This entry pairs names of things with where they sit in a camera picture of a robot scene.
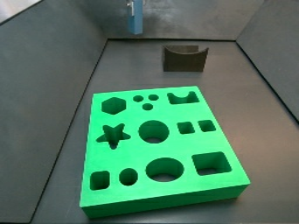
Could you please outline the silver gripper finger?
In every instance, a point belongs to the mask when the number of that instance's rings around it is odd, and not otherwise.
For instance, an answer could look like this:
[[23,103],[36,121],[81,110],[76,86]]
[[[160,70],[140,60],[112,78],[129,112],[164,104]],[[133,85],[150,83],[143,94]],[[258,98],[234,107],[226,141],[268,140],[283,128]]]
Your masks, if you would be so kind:
[[125,0],[125,7],[128,11],[128,16],[132,17],[135,15],[135,0]]

